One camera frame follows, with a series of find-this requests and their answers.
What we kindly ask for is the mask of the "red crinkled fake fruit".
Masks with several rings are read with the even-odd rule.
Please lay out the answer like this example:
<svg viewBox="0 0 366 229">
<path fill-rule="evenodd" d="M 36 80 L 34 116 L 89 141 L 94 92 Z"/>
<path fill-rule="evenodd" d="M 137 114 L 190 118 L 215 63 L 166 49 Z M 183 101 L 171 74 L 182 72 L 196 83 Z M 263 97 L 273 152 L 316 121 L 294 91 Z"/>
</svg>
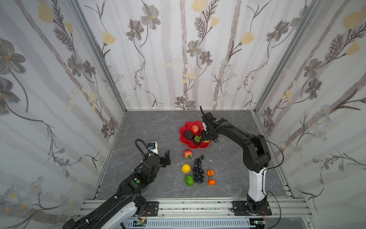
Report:
<svg viewBox="0 0 366 229">
<path fill-rule="evenodd" d="M 198 125 L 192 125 L 191 127 L 191 132 L 194 134 L 194 135 L 198 135 L 199 132 L 200 132 L 200 127 Z"/>
</svg>

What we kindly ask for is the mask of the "dark purple fake mangosteen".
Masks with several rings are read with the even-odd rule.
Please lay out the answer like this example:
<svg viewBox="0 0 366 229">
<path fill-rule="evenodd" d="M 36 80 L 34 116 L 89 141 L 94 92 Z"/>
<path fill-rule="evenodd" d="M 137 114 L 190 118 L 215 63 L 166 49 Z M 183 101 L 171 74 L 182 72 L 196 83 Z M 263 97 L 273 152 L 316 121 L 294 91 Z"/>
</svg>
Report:
<svg viewBox="0 0 366 229">
<path fill-rule="evenodd" d="M 200 144 L 202 144 L 202 141 L 201 141 L 201 137 L 200 136 L 195 136 L 194 139 L 193 139 L 193 144 L 196 145 L 196 146 L 199 146 Z"/>
</svg>

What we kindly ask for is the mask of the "dark fake avocado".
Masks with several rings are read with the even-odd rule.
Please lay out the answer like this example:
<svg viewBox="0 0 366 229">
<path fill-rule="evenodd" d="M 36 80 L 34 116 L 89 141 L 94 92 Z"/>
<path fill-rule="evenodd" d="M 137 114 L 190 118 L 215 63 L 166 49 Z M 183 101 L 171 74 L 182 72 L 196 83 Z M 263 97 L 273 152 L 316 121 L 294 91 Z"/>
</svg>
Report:
<svg viewBox="0 0 366 229">
<path fill-rule="evenodd" d="M 189 141 L 192 141 L 195 138 L 194 133 L 192 133 L 190 130 L 185 130 L 184 131 L 184 136 Z"/>
</svg>

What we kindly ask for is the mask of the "yellow fake pear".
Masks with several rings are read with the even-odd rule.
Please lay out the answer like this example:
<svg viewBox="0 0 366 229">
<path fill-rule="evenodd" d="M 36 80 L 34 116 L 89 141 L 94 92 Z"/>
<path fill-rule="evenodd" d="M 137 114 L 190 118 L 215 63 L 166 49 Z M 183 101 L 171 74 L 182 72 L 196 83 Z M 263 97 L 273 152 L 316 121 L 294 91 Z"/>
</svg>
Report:
<svg viewBox="0 0 366 229">
<path fill-rule="evenodd" d="M 183 173 L 190 173 L 191 172 L 191 166 L 188 163 L 183 164 L 182 172 Z"/>
</svg>

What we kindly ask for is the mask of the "red fake apple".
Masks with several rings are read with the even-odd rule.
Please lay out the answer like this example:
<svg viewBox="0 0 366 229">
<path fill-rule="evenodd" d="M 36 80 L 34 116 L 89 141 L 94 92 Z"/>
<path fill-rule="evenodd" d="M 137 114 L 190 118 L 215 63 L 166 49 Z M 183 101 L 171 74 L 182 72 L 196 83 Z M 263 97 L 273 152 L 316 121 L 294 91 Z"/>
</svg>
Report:
<svg viewBox="0 0 366 229">
<path fill-rule="evenodd" d="M 184 151 L 184 158 L 191 159 L 192 157 L 193 157 L 192 151 L 190 151 L 190 150 L 185 150 Z"/>
</svg>

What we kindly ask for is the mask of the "green fake lime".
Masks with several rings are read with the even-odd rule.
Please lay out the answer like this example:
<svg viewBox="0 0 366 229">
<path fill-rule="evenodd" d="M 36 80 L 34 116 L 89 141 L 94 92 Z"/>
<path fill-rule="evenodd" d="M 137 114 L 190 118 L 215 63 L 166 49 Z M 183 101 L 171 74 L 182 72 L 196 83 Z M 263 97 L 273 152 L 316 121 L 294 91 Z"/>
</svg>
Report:
<svg viewBox="0 0 366 229">
<path fill-rule="evenodd" d="M 194 185 L 194 179 L 191 175 L 186 175 L 185 177 L 186 184 L 190 187 Z"/>
</svg>

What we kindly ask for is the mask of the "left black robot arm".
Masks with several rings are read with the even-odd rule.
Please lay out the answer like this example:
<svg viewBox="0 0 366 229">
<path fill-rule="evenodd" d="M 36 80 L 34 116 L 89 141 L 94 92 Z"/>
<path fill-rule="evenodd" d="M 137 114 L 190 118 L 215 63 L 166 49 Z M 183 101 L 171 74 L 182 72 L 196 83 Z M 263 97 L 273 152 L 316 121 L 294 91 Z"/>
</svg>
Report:
<svg viewBox="0 0 366 229">
<path fill-rule="evenodd" d="M 142 194 L 157 177 L 159 168 L 171 164 L 170 151 L 147 156 L 117 188 L 115 194 L 79 220 L 68 220 L 64 229 L 114 229 L 124 220 L 140 215 L 146 206 Z"/>
</svg>

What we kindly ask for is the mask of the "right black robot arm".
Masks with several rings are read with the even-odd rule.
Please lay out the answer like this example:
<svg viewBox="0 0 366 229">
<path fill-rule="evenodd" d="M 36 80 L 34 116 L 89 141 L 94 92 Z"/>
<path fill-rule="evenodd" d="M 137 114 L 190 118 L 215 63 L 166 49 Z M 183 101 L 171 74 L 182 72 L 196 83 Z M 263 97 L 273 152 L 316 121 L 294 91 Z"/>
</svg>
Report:
<svg viewBox="0 0 366 229">
<path fill-rule="evenodd" d="M 245 132 L 223 117 L 215 118 L 211 112 L 204 113 L 201 110 L 201 113 L 204 123 L 201 138 L 204 141 L 217 142 L 218 136 L 224 135 L 243 150 L 243 163 L 249 172 L 249 191 L 246 202 L 241 207 L 238 204 L 233 205 L 235 215 L 271 216 L 271 208 L 265 194 L 266 171 L 269 169 L 271 155 L 264 136 Z"/>
</svg>

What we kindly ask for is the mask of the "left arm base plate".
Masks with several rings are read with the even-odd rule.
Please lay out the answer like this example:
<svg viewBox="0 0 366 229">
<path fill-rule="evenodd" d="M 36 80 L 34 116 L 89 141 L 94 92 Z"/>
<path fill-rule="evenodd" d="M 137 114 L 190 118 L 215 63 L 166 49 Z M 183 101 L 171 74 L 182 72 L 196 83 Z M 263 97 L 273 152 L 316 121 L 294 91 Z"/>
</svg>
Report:
<svg viewBox="0 0 366 229">
<path fill-rule="evenodd" d="M 142 213 L 140 216 L 143 217 L 157 217 L 159 210 L 158 201 L 148 201 L 143 204 Z"/>
</svg>

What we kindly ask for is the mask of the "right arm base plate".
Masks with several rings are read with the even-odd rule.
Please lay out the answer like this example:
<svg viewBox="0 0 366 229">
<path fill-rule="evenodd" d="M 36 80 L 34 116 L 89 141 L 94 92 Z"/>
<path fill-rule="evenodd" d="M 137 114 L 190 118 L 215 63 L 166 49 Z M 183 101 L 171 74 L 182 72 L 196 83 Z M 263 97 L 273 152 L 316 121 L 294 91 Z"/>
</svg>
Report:
<svg viewBox="0 0 366 229">
<path fill-rule="evenodd" d="M 267 201 L 233 201 L 232 212 L 235 216 L 272 216 L 271 208 Z"/>
</svg>

